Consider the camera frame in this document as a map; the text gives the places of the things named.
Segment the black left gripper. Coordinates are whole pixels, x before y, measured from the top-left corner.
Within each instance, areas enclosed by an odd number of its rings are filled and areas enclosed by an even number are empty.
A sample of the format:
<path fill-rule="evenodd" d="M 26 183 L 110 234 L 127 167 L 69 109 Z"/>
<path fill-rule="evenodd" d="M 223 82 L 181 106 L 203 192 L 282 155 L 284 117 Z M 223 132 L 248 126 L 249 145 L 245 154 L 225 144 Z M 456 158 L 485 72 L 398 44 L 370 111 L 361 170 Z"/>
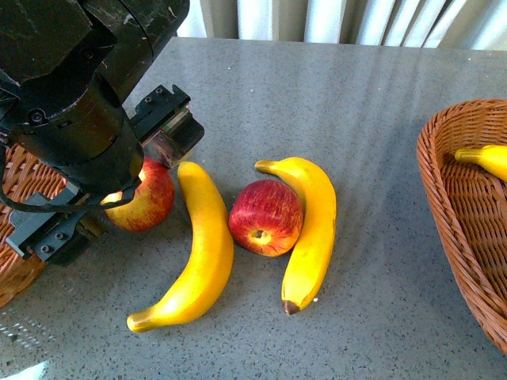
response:
<path fill-rule="evenodd" d="M 40 257 L 68 266 L 109 227 L 90 213 L 130 203 L 144 160 L 167 169 L 184 161 L 204 137 L 204 128 L 186 107 L 177 86 L 158 86 L 128 116 L 105 78 L 94 75 L 77 86 L 40 83 L 32 101 L 15 100 L 6 113 L 6 145 L 18 145 L 67 180 L 50 203 L 25 205 L 6 199 L 14 210 L 52 214 Z"/>

